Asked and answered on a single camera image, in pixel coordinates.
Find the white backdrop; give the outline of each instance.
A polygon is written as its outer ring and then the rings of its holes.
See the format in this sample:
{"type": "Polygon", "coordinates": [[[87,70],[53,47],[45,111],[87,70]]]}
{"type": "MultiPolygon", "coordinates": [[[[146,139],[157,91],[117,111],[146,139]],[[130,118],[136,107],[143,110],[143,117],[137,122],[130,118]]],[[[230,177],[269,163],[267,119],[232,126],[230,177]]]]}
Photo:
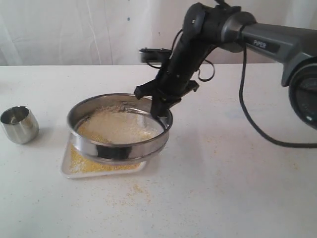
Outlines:
{"type": "MultiPolygon", "coordinates": [[[[195,0],[0,0],[0,65],[138,64],[170,48],[195,0]]],[[[202,0],[214,6],[213,0],[202,0]]],[[[258,22],[317,28],[317,0],[228,0],[258,22]]],[[[216,63],[240,62],[217,50],[216,63]]],[[[251,62],[266,62],[256,54],[251,62]]]]}

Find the white tabletop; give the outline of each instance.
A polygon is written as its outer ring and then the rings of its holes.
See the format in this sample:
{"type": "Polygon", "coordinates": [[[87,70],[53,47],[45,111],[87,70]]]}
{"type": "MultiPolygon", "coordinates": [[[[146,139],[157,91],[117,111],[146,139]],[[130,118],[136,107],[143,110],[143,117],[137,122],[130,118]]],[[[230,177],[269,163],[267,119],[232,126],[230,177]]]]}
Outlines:
{"type": "MultiPolygon", "coordinates": [[[[254,131],[238,102],[239,64],[217,65],[211,82],[172,108],[169,142],[139,174],[60,174],[68,111],[95,95],[133,92],[155,74],[143,65],[0,67],[0,110],[29,106],[41,129],[27,145],[0,132],[1,237],[315,238],[317,150],[278,147],[254,131]]],[[[277,139],[316,142],[281,74],[279,64],[248,65],[252,116],[277,139]]]]}

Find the metal sieve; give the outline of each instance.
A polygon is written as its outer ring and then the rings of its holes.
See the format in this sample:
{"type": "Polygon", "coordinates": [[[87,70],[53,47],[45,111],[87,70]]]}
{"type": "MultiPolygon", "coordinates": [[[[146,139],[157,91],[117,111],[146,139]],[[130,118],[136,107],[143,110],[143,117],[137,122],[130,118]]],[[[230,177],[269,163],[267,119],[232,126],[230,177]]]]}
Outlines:
{"type": "Polygon", "coordinates": [[[83,156],[110,165],[127,165],[147,161],[157,155],[165,146],[173,123],[170,110],[154,119],[150,114],[151,99],[138,100],[133,94],[105,94],[86,99],[74,106],[67,116],[70,128],[70,143],[83,156]],[[159,131],[154,138],[129,144],[100,143],[77,132],[78,127],[100,108],[117,107],[120,111],[137,115],[139,125],[159,131]]]}

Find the white powder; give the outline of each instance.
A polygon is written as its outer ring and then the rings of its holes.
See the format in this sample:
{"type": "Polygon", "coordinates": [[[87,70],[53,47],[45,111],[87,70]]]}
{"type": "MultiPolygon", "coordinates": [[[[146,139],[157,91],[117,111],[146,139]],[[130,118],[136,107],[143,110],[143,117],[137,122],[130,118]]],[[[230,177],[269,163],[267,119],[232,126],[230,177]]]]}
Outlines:
{"type": "Polygon", "coordinates": [[[146,125],[146,120],[151,120],[153,125],[153,119],[143,115],[103,108],[96,111],[81,127],[84,126],[86,131],[96,133],[113,144],[129,144],[151,139],[161,133],[157,128],[146,125]]]}

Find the white tray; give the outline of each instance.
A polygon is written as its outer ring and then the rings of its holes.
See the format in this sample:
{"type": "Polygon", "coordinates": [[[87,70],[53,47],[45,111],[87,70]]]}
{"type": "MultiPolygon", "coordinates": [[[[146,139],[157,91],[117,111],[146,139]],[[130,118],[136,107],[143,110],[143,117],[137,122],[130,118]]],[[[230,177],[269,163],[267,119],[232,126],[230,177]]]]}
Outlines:
{"type": "Polygon", "coordinates": [[[60,172],[62,175],[64,175],[66,178],[69,179],[79,179],[79,178],[87,178],[87,177],[95,177],[95,176],[104,176],[104,175],[122,175],[122,174],[130,174],[130,173],[136,173],[141,171],[147,162],[141,162],[140,166],[136,169],[132,170],[116,170],[116,171],[102,171],[102,172],[88,172],[88,173],[73,173],[70,168],[71,163],[71,149],[70,144],[67,144],[64,158],[60,165],[60,172]]]}

